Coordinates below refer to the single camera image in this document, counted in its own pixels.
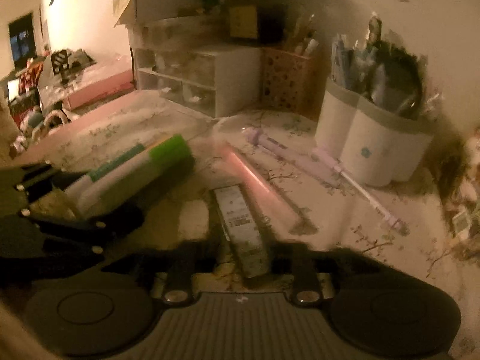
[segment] shelf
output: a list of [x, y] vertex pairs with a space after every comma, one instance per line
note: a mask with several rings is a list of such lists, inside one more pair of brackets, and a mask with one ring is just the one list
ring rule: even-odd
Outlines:
[[189, 79], [182, 79], [180, 77], [169, 76], [167, 74], [158, 73], [158, 72], [154, 71], [151, 67], [140, 67], [140, 68], [138, 68], [138, 71], [140, 71], [142, 73], [152, 74], [152, 75], [158, 76], [158, 77], [163, 77], [164, 79], [174, 80], [174, 81], [177, 81], [179, 83], [195, 86], [197, 88], [206, 89], [208, 91], [215, 91], [216, 90], [216, 88], [213, 87], [213, 86], [202, 85], [202, 84], [198, 84], [194, 81], [190, 81]]

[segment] floral tablecloth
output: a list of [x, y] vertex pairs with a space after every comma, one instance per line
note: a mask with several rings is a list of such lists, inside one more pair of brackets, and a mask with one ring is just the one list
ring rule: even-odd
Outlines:
[[[42, 157], [58, 167], [83, 170], [115, 158], [138, 142], [148, 143], [173, 133], [180, 133], [188, 140], [197, 160], [195, 173], [166, 198], [154, 202], [146, 214], [145, 224], [107, 251], [109, 261], [141, 247], [171, 248], [178, 242], [182, 203], [207, 200], [211, 188], [231, 178], [221, 158], [214, 153], [215, 143], [226, 140], [311, 224], [308, 231], [289, 234], [278, 230], [275, 218], [266, 218], [278, 239], [305, 242], [315, 250], [333, 246], [353, 248], [443, 289], [462, 311], [462, 325], [452, 355], [460, 358], [478, 351], [475, 349], [480, 347], [480, 269], [475, 261], [459, 261], [450, 253], [440, 199], [426, 170], [419, 169], [409, 183], [373, 191], [388, 209], [407, 223], [409, 234], [399, 235], [386, 226], [381, 216], [347, 183], [337, 189], [326, 187], [249, 145], [241, 134], [245, 126], [261, 127], [277, 141], [308, 154], [314, 147], [315, 123], [312, 121], [271, 111], [251, 111], [215, 120], [160, 99], [156, 91], [134, 92], [124, 98], [127, 96], [135, 101], [124, 99], [125, 106], [95, 120], [74, 137], [69, 135], [64, 142], [56, 138], [61, 143]], [[42, 144], [49, 146], [48, 141]], [[47, 197], [37, 208], [65, 215], [65, 208], [57, 199]], [[256, 290], [284, 290], [290, 281], [291, 278], [280, 277]], [[199, 290], [246, 290], [227, 251], [215, 274], [199, 275], [196, 286]]]

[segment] wall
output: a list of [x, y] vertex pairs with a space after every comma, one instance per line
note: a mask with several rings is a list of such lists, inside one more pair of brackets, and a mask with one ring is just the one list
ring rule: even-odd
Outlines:
[[93, 58], [130, 55], [124, 26], [114, 28], [112, 0], [43, 0], [52, 50], [83, 48]]
[[480, 124], [480, 0], [282, 0], [316, 14], [325, 61], [321, 80], [329, 69], [329, 42], [336, 33], [363, 39], [373, 11], [383, 20], [383, 33], [403, 38], [410, 52], [429, 59], [429, 72], [446, 97], [440, 124], [439, 147], [459, 132], [471, 134]]
[[8, 75], [15, 67], [11, 56], [8, 24], [33, 12], [33, 28], [37, 53], [43, 50], [40, 31], [40, 0], [0, 0], [0, 78]]

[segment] screw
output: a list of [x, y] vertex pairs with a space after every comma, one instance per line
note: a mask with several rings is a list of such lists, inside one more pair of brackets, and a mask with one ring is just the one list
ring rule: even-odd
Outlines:
[[167, 303], [181, 303], [188, 299], [188, 294], [182, 290], [172, 290], [167, 292], [164, 298]]
[[320, 300], [320, 294], [316, 291], [300, 291], [297, 293], [297, 300], [300, 303], [315, 303]]
[[101, 246], [92, 246], [92, 252], [95, 254], [102, 254], [103, 248]]

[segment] window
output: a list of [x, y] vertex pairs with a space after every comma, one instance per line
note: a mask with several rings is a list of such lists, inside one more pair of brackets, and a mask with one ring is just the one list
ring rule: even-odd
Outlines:
[[33, 14], [30, 13], [8, 25], [11, 56], [17, 69], [24, 68], [28, 59], [37, 57], [32, 20]]

